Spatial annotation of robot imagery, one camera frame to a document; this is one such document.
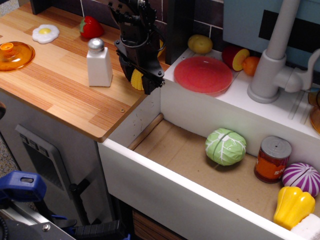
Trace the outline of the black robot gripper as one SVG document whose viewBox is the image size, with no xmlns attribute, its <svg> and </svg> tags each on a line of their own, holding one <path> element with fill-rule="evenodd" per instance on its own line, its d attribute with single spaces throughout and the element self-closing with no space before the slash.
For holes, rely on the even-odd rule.
<svg viewBox="0 0 320 240">
<path fill-rule="evenodd" d="M 150 95 L 164 83 L 158 60 L 164 38 L 155 25 L 157 11 L 147 0 L 109 0 L 107 6 L 120 29 L 120 39 L 114 44 L 122 71 L 129 82 L 134 70 L 140 71 L 144 93 Z"/>
</svg>

